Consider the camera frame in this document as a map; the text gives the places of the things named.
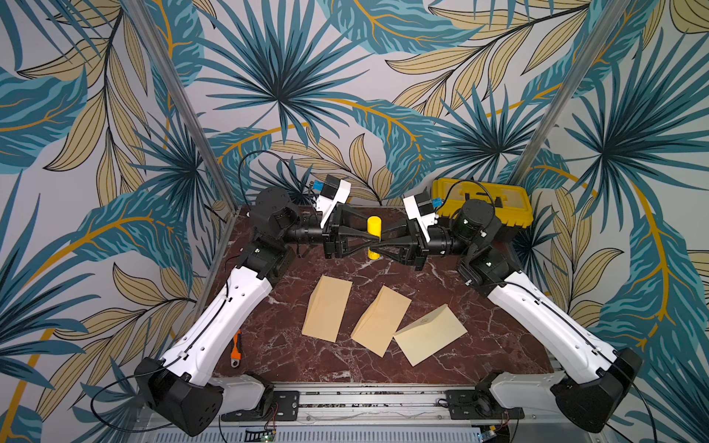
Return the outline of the yellow glue stick cap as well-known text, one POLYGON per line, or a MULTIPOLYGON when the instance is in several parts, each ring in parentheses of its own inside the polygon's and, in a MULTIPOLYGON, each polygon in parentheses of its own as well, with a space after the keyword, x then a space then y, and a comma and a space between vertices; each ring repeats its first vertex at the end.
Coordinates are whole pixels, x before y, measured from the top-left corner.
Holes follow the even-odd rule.
POLYGON ((382 219, 380 219, 379 216, 370 216, 367 218, 367 233, 377 239, 381 238, 382 219))

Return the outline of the yellow glue stick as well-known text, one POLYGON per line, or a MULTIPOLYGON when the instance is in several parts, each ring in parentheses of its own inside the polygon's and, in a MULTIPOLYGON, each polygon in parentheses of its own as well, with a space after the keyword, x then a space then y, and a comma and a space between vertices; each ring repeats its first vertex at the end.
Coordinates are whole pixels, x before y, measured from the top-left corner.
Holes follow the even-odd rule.
POLYGON ((378 240, 373 240, 369 243, 369 247, 367 248, 367 258, 369 260, 379 260, 380 259, 380 253, 376 251, 377 245, 378 245, 378 240))

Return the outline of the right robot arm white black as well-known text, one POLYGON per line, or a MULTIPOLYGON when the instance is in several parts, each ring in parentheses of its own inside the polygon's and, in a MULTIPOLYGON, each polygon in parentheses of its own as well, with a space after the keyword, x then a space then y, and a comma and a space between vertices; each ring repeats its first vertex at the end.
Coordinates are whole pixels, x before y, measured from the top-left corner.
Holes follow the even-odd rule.
POLYGON ((465 284, 511 315, 561 365, 550 376, 493 374, 482 391, 501 408, 559 413, 582 430, 600 433, 633 387, 642 358, 589 332, 494 247, 504 227, 494 204, 467 199, 444 224, 425 193, 405 198, 404 209, 406 221, 393 228, 397 236, 378 242, 377 253, 416 269, 433 255, 456 256, 465 284))

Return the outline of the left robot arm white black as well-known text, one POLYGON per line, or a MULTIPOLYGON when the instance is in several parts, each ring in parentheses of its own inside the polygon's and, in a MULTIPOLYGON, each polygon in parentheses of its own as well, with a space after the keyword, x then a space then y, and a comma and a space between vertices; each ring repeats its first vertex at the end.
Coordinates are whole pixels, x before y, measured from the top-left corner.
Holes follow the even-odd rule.
POLYGON ((137 366, 134 376, 145 404, 190 437, 209 427, 225 399, 236 409, 260 405, 264 383, 247 378, 227 389, 212 383, 212 373, 227 344, 286 274, 295 259, 294 245, 322 245, 327 256, 341 258, 348 239, 371 239, 349 221, 355 215, 346 203, 350 183, 329 177, 317 189, 310 217, 301 214, 285 190, 260 192, 249 210, 253 236, 237 256, 223 289, 172 347, 137 366))

